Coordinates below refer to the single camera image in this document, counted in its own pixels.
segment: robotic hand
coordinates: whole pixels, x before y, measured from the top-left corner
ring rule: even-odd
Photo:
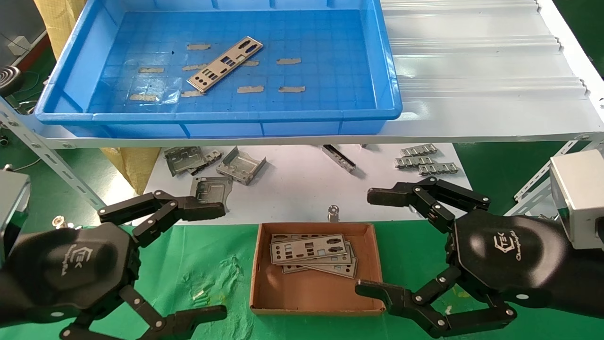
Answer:
[[[412,319],[433,338],[494,330],[516,318],[507,302],[604,318],[604,252],[573,249],[562,224],[487,212],[489,198],[429,177],[370,189],[370,204],[412,206],[448,234],[449,267],[418,291],[358,280],[358,295],[382,300],[388,313]],[[455,216],[438,201],[464,210]],[[431,304],[458,284],[488,308],[441,315]]]
[[[130,236],[118,225],[153,214]],[[209,220],[225,215],[222,203],[201,204],[194,197],[162,191],[144,194],[98,211],[93,229],[61,228],[21,235],[0,269],[0,327],[67,318],[63,340],[118,340],[88,328],[94,320],[128,303],[149,325],[140,339],[190,339],[197,325],[227,317],[225,306],[185,310],[162,317],[134,290],[147,247],[178,220]]]

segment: rectangular hole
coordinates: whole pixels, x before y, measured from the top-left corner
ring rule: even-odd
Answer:
[[[52,157],[50,157],[49,154],[45,154],[46,158],[48,158],[49,161],[51,161],[53,164],[58,164],[57,161],[55,161]]]
[[[73,178],[67,173],[67,171],[63,171],[63,175],[65,175],[65,177],[67,177],[70,180],[73,180]]]

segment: brown cardboard tray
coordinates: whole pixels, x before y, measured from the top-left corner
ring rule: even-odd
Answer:
[[[355,293],[356,280],[317,270],[284,274],[271,264],[271,234],[344,234],[358,259],[357,279],[382,282],[375,229],[367,223],[263,223],[258,228],[249,307],[258,315],[377,316],[380,300]]]

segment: silver metal component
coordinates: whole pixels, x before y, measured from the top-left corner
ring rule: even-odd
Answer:
[[[257,93],[264,92],[264,86],[242,86],[237,88],[237,93]]]
[[[352,258],[351,264],[334,264],[329,266],[306,264],[304,266],[310,269],[319,270],[320,272],[343,276],[345,278],[353,279],[356,276],[356,257]]]
[[[67,228],[67,222],[65,221],[65,217],[59,215],[53,218],[53,227],[55,229]]]
[[[266,157],[258,161],[251,158],[247,153],[239,151],[235,146],[231,152],[222,160],[216,171],[225,176],[231,176],[235,181],[249,185],[266,163]]]
[[[190,195],[200,203],[222,203],[227,207],[227,197],[233,189],[233,178],[227,177],[195,177],[191,185]]]
[[[430,143],[402,149],[400,150],[400,155],[403,157],[416,157],[435,154],[437,151],[438,149],[436,148],[436,146]]]
[[[295,260],[346,254],[342,234],[271,243],[271,263],[287,264]]]
[[[551,194],[575,249],[602,248],[596,220],[604,216],[604,159],[598,150],[551,158]]]
[[[438,163],[432,165],[420,165],[421,176],[456,174],[459,171],[455,163]]]
[[[279,87],[281,93],[300,93],[306,91],[305,86],[282,86]]]
[[[198,146],[185,146],[164,151],[168,169],[172,177],[182,174],[187,169],[196,169],[206,164],[204,153]]]
[[[187,79],[187,82],[199,91],[206,92],[261,48],[262,44],[259,41],[247,36],[222,53],[203,70]]]
[[[187,49],[189,51],[203,51],[203,50],[207,50],[210,47],[212,47],[212,45],[210,44],[189,44],[187,45]]]
[[[339,207],[336,205],[329,206],[327,209],[327,221],[330,223],[339,222]]]
[[[434,161],[429,156],[403,157],[394,159],[395,169],[417,168],[420,165],[434,164]]]
[[[352,244],[350,241],[345,241],[344,246],[346,247],[346,253],[342,255],[335,255],[330,257],[322,257],[322,258],[311,258],[309,260],[299,260],[288,262],[286,264],[282,264],[282,266],[287,264],[295,264],[297,266],[303,265],[317,265],[317,266],[333,266],[335,264],[352,264],[352,258],[354,257],[354,252],[352,251]]]
[[[353,172],[356,169],[356,164],[351,161],[348,157],[344,156],[335,146],[331,144],[325,144],[321,147],[321,150],[325,152],[334,162],[336,162],[342,169]]]

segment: black cable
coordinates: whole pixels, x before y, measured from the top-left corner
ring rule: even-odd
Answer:
[[[14,41],[10,40],[10,38],[9,38],[9,37],[7,37],[6,35],[4,35],[4,34],[3,34],[3,33],[1,33],[1,32],[0,32],[0,36],[3,36],[3,37],[4,37],[4,39],[6,39],[6,40],[8,40],[8,41],[12,42],[13,44],[15,44],[15,46],[17,46],[17,47],[21,47],[21,48],[23,48],[25,51],[31,52],[31,50],[30,50],[29,48],[25,48],[25,47],[23,47],[23,46],[21,46],[21,45],[17,44],[16,42],[14,42]]]

